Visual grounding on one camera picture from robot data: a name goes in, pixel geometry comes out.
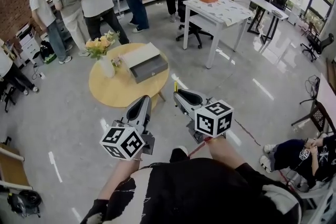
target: gray box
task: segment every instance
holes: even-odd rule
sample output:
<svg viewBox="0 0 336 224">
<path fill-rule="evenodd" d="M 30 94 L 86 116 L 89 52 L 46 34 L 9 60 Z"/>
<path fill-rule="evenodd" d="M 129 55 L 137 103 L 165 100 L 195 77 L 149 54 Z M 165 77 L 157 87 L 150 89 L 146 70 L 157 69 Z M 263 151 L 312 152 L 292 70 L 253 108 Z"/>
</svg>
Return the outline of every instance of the gray box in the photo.
<svg viewBox="0 0 336 224">
<path fill-rule="evenodd" d="M 135 81 L 140 83 L 168 68 L 168 63 L 162 58 L 161 55 L 157 55 L 151 59 L 146 60 L 134 67 L 130 68 L 130 72 L 133 74 Z"/>
</svg>

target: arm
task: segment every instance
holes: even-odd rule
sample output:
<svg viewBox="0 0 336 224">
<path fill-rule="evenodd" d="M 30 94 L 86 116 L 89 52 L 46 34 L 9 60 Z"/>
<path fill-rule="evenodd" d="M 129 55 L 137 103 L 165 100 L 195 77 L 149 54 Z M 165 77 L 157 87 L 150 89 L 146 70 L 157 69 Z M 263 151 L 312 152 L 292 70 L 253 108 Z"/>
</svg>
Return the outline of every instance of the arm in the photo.
<svg viewBox="0 0 336 224">
<path fill-rule="evenodd" d="M 136 159 L 141 158 L 141 152 L 137 154 Z M 109 200 L 112 193 L 118 187 L 118 185 L 129 178 L 134 172 L 139 170 L 140 161 L 119 161 L 117 167 L 112 172 L 110 178 L 104 185 L 103 189 L 100 191 L 98 199 L 99 200 Z"/>
</svg>

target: white vase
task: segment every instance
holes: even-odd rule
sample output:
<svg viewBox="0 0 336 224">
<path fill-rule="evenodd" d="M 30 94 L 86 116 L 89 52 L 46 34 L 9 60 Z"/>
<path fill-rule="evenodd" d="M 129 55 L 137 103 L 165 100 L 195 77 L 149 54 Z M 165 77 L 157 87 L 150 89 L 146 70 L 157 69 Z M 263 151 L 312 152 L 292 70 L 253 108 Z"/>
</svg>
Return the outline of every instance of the white vase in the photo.
<svg viewBox="0 0 336 224">
<path fill-rule="evenodd" d="M 112 61 L 106 55 L 103 55 L 103 56 L 100 57 L 98 62 L 101 66 L 101 69 L 104 72 L 105 77 L 113 78 L 114 75 L 116 74 L 116 71 L 114 70 L 114 66 L 112 64 Z"/>
</svg>

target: wooden table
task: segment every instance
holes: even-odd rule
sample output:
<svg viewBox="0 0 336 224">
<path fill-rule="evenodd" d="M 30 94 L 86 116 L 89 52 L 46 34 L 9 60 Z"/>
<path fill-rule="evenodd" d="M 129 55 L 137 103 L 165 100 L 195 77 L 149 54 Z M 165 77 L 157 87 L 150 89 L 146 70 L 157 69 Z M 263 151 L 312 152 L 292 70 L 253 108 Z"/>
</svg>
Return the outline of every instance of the wooden table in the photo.
<svg viewBox="0 0 336 224">
<path fill-rule="evenodd" d="M 112 60 L 144 45 L 142 43 L 121 45 L 108 51 L 107 56 Z M 168 62 L 167 57 L 162 52 L 161 56 Z M 115 69 L 113 78 L 107 78 L 104 76 L 100 64 L 96 62 L 90 72 L 89 88 L 94 98 L 113 108 L 126 108 L 144 95 L 152 98 L 152 108 L 154 108 L 158 95 L 165 101 L 161 90 L 167 82 L 168 75 L 169 68 L 137 84 L 125 65 Z"/>
</svg>

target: sneaker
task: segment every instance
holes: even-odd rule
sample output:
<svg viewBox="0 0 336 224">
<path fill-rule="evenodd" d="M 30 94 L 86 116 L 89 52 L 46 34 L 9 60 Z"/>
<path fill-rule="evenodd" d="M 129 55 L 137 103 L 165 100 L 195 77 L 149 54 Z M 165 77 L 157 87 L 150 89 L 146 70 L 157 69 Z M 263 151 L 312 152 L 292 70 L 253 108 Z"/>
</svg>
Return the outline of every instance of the sneaker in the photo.
<svg viewBox="0 0 336 224">
<path fill-rule="evenodd" d="M 272 173 L 271 169 L 271 161 L 269 158 L 267 158 L 265 155 L 261 156 L 259 160 L 260 165 L 262 166 L 263 169 L 265 169 L 266 172 Z"/>
<path fill-rule="evenodd" d="M 70 44 L 70 45 L 68 46 L 68 48 L 66 48 L 65 51 L 66 51 L 66 52 L 70 51 L 70 50 L 72 49 L 72 47 L 73 47 L 72 44 Z"/>
<path fill-rule="evenodd" d="M 139 27 L 137 27 L 137 28 L 133 29 L 133 33 L 140 33 L 140 32 L 146 31 L 148 29 L 149 28 L 147 28 L 147 29 L 140 29 Z"/>
<path fill-rule="evenodd" d="M 190 159 L 188 154 L 189 154 L 188 150 L 186 149 L 185 146 L 178 146 L 177 148 L 173 149 L 169 162 L 175 163 L 175 162 L 181 162 L 181 161 Z"/>
<path fill-rule="evenodd" d="M 264 151 L 264 153 L 266 153 L 266 154 L 268 154 L 268 153 L 270 153 L 271 151 L 273 151 L 273 149 L 276 147 L 277 145 L 265 145 L 264 147 L 263 147 L 263 151 Z"/>
<path fill-rule="evenodd" d="M 88 57 L 90 56 L 90 53 L 88 51 L 80 51 L 78 55 L 79 57 Z"/>
<path fill-rule="evenodd" d="M 169 20 L 170 20 L 172 23 L 176 22 L 176 15 L 175 15 L 175 13 L 170 15 Z"/>
<path fill-rule="evenodd" d="M 63 65 L 64 63 L 70 62 L 72 60 L 71 56 L 68 56 L 67 58 L 65 58 L 64 61 L 58 61 L 60 65 Z"/>
</svg>

